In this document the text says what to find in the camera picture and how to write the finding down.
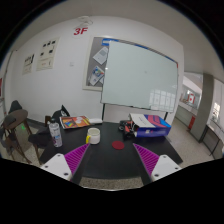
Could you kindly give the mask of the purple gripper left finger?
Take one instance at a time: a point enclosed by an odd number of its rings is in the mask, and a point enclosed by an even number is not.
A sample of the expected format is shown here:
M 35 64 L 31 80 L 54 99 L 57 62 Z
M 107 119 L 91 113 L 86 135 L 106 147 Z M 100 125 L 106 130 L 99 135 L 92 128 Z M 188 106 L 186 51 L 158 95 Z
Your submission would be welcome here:
M 42 165 L 41 168 L 51 174 L 70 181 L 78 170 L 89 146 L 89 143 L 84 144 L 65 155 L 57 153 Z

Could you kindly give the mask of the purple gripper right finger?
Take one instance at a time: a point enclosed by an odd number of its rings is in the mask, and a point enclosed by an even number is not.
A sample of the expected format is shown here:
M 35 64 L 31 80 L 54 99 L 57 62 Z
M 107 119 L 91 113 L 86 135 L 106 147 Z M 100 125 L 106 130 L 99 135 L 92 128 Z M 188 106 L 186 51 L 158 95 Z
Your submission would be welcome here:
M 136 149 L 148 176 L 153 181 L 157 181 L 181 170 L 181 167 L 177 163 L 175 163 L 168 155 L 159 156 L 156 153 L 138 144 L 133 144 L 133 146 Z

